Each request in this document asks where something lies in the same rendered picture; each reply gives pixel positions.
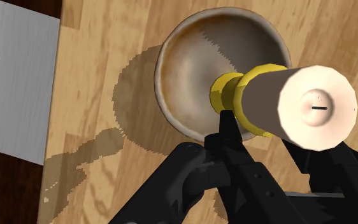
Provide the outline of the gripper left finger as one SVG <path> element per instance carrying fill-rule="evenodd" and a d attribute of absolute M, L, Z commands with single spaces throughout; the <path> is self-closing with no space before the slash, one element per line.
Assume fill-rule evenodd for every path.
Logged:
<path fill-rule="evenodd" d="M 241 142 L 231 110 L 204 144 L 180 143 L 108 224 L 182 224 L 217 188 L 229 224 L 307 224 L 270 172 Z"/>

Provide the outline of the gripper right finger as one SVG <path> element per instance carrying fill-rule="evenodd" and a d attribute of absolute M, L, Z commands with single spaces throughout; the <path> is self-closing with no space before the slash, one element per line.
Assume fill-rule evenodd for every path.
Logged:
<path fill-rule="evenodd" d="M 313 193 L 342 193 L 350 216 L 358 221 L 358 151 L 341 142 L 324 151 L 306 150 L 283 141 Z"/>

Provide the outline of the cream cylinder with yellow rings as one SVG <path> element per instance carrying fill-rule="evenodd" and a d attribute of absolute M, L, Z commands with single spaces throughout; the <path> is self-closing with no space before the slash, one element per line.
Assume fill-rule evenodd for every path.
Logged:
<path fill-rule="evenodd" d="M 318 65 L 288 69 L 265 64 L 246 74 L 223 74 L 210 88 L 210 103 L 217 113 L 231 110 L 256 136 L 277 136 L 313 151 L 344 141 L 358 110 L 349 81 Z"/>

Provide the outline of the brown ceramic bowl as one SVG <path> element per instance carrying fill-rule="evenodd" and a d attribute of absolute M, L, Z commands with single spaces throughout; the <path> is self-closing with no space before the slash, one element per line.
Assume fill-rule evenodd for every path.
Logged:
<path fill-rule="evenodd" d="M 213 82 L 269 63 L 292 65 L 283 38 L 264 17 L 235 7 L 197 12 L 162 44 L 154 73 L 157 103 L 177 131 L 202 142 L 218 131 L 209 97 Z"/>

